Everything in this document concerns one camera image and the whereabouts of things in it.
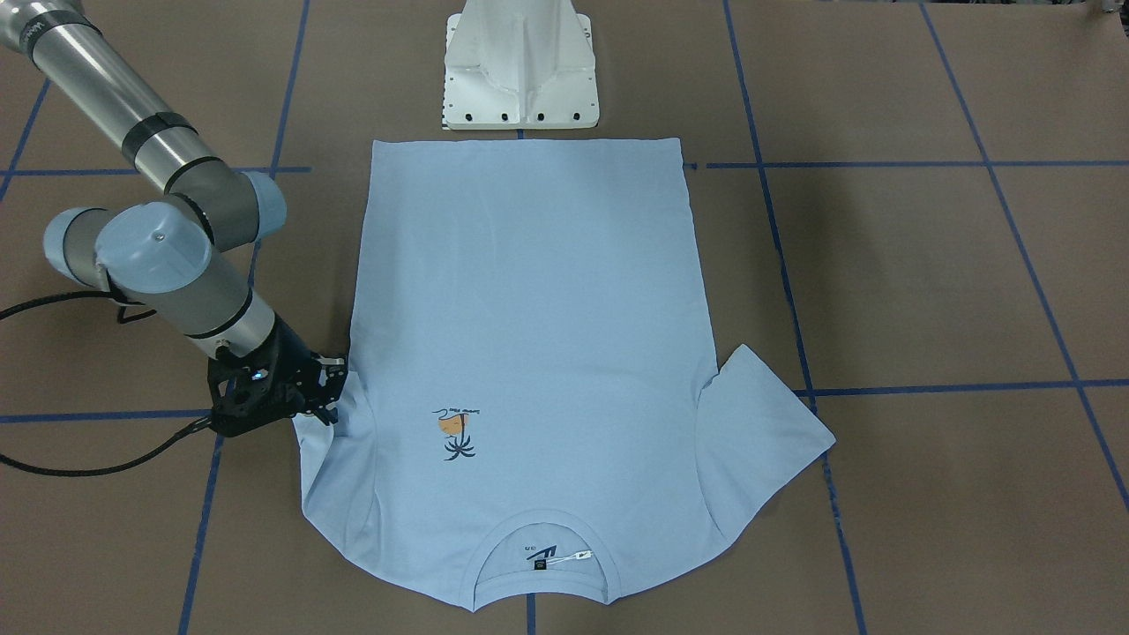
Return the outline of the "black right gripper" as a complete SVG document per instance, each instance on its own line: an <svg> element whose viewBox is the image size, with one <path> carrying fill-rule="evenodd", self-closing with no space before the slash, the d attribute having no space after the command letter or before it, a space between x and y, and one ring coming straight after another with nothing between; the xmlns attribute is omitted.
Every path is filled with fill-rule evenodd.
<svg viewBox="0 0 1129 635"><path fill-rule="evenodd" d="M347 366L347 357L321 356L282 318L275 318L259 348L236 356L229 347L221 347L208 362L208 427L219 437L231 438L295 415L314 415L324 426L335 426L340 415L334 369Z"/></svg>

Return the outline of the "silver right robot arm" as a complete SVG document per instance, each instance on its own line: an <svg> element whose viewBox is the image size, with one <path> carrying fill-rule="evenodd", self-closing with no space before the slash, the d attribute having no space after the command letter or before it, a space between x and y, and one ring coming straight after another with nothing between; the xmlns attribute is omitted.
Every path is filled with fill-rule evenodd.
<svg viewBox="0 0 1129 635"><path fill-rule="evenodd" d="M3 45L20 53L161 190L113 212L76 206L44 230L44 254L67 278L145 305L208 357L210 429L238 437L306 415L332 426L343 357L310 350L226 258L287 219L263 173L240 173L145 82L79 1L5 1Z"/></svg>

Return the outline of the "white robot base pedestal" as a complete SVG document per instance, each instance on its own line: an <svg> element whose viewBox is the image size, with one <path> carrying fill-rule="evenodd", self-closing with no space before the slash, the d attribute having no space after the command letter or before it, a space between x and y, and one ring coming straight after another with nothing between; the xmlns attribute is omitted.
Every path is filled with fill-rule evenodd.
<svg viewBox="0 0 1129 635"><path fill-rule="evenodd" d="M467 1L445 36L444 129L597 127L592 21L572 1Z"/></svg>

